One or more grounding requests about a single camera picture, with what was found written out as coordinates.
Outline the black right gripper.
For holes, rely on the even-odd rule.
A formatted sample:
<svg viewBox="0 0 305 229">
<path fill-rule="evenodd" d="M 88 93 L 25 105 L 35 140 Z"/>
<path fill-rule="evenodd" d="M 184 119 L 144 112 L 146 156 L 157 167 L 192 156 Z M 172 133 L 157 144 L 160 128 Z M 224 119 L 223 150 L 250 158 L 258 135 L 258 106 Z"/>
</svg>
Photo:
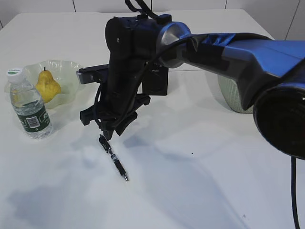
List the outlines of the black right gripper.
<svg viewBox="0 0 305 229">
<path fill-rule="evenodd" d="M 120 115 L 111 111 L 102 102 L 98 102 L 96 105 L 80 111 L 80 120 L 83 125 L 88 125 L 90 121 L 99 119 L 98 127 L 103 131 L 103 136 L 107 141 L 111 140 L 114 130 L 118 136 L 121 136 L 127 126 L 137 118 L 137 109 L 142 105 L 148 105 L 150 103 L 150 96 L 146 94 L 136 94 L 134 103 L 125 117 L 119 122 L 119 124 L 111 127 L 111 124 L 117 121 Z"/>
</svg>

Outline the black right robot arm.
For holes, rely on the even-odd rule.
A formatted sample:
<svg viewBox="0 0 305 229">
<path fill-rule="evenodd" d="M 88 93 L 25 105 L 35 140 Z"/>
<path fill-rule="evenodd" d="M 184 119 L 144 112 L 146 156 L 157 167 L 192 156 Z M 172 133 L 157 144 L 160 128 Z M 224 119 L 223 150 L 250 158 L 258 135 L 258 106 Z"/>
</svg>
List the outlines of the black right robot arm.
<svg viewBox="0 0 305 229">
<path fill-rule="evenodd" d="M 114 17 L 105 27 L 107 65 L 78 70 L 82 84 L 100 84 L 93 106 L 81 111 L 84 125 L 95 120 L 111 139 L 136 119 L 149 96 L 139 94 L 144 76 L 157 63 L 183 63 L 236 82 L 241 106 L 252 108 L 264 139 L 279 151 L 305 157 L 305 43 L 255 33 L 192 34 L 170 15 Z"/>
</svg>

